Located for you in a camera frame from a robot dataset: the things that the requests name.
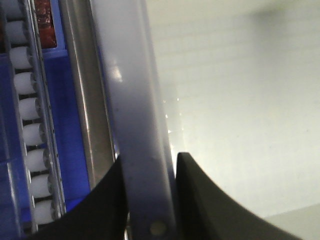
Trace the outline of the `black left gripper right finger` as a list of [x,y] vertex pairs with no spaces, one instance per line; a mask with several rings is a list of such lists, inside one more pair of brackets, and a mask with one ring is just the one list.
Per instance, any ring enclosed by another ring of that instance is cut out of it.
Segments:
[[296,240],[220,189],[188,152],[177,155],[176,187],[186,240]]

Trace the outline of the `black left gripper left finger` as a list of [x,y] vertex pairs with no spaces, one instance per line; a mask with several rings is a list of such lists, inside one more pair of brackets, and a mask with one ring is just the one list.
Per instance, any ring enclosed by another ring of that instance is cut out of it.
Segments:
[[27,237],[28,240],[123,240],[128,203],[121,158],[71,211]]

